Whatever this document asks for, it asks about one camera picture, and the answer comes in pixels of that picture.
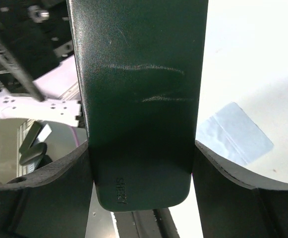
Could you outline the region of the black glasses case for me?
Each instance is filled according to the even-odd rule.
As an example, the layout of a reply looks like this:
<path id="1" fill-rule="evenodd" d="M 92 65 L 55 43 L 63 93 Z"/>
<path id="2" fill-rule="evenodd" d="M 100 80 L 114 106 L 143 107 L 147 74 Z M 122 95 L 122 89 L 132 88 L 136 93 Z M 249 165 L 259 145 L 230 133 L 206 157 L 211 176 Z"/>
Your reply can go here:
<path id="1" fill-rule="evenodd" d="M 190 190 L 206 0 L 69 0 L 98 201 L 175 206 Z"/>

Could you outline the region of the light blue cleaning cloth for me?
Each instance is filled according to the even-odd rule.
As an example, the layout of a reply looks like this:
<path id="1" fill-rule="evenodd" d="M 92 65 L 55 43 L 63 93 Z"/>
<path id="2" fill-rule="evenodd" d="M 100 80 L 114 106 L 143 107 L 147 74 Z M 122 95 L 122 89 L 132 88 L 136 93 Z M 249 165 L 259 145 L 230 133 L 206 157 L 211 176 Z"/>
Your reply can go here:
<path id="1" fill-rule="evenodd" d="M 246 166 L 270 152 L 274 144 L 235 102 L 197 126 L 196 140 L 216 154 Z"/>

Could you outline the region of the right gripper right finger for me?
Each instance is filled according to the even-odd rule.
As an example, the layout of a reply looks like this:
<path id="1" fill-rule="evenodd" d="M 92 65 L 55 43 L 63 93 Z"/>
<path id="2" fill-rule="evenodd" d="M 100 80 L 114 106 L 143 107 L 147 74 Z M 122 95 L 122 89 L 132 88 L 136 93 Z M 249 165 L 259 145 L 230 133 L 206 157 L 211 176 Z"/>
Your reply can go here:
<path id="1" fill-rule="evenodd" d="M 195 143 L 193 181 L 206 238 L 288 238 L 288 183 Z"/>

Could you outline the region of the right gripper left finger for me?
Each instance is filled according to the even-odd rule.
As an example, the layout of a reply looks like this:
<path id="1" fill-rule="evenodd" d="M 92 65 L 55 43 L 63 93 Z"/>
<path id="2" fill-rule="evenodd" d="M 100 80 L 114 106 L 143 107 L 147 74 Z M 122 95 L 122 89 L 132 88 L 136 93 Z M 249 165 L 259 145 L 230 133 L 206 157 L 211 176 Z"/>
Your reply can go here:
<path id="1" fill-rule="evenodd" d="M 84 142 L 46 166 L 0 183 L 0 238 L 83 238 L 93 178 Z"/>

